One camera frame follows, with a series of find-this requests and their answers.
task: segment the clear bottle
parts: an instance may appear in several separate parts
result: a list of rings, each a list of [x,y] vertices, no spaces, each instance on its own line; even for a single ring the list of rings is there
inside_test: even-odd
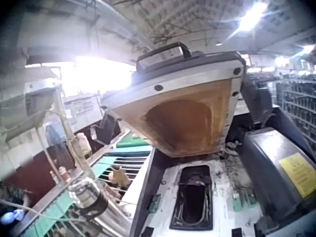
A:
[[[66,183],[68,183],[71,180],[65,167],[63,167],[63,166],[59,167],[59,173],[60,173],[61,177],[65,180]]]
[[[59,183],[59,179],[58,179],[57,175],[54,174],[53,171],[50,171],[49,173],[50,173],[52,179],[55,181],[55,183],[58,184]]]

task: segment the storage rack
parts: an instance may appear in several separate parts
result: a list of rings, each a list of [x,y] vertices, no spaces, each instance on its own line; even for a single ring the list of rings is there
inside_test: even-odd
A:
[[[284,75],[276,84],[276,103],[316,151],[316,75]]]
[[[257,88],[268,87],[272,96],[272,102],[277,104],[276,83],[280,81],[280,77],[276,77],[271,72],[260,72],[248,75],[249,79],[252,80]]]

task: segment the label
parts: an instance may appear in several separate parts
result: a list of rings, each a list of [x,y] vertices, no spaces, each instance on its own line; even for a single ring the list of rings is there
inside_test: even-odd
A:
[[[316,171],[299,153],[279,160],[302,198],[316,190]]]

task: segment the hose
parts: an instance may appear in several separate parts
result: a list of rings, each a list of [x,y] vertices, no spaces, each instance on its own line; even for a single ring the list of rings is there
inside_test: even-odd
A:
[[[29,208],[29,207],[27,207],[27,206],[15,204],[15,203],[12,203],[12,202],[3,200],[3,199],[0,199],[0,203],[1,203],[1,204],[4,204],[4,205],[14,206],[14,207],[17,207],[17,208],[20,208],[20,209],[29,210],[29,211],[31,211],[31,212],[34,212],[34,213],[40,215],[40,216],[46,217],[47,219],[54,220],[54,221],[62,221],[62,222],[70,222],[70,221],[86,222],[86,220],[83,220],[83,219],[54,218],[54,217],[46,216],[46,215],[41,214],[40,212],[38,212],[38,211],[36,211],[36,210],[34,210],[34,209],[32,209],[32,208]]]

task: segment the person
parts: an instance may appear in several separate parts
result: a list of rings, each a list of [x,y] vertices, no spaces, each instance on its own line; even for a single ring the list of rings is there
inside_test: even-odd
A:
[[[6,186],[0,181],[0,199],[23,206],[30,205],[30,199],[25,192],[17,186]],[[0,203],[1,233],[8,235],[11,228],[24,217],[25,209],[16,208]]]

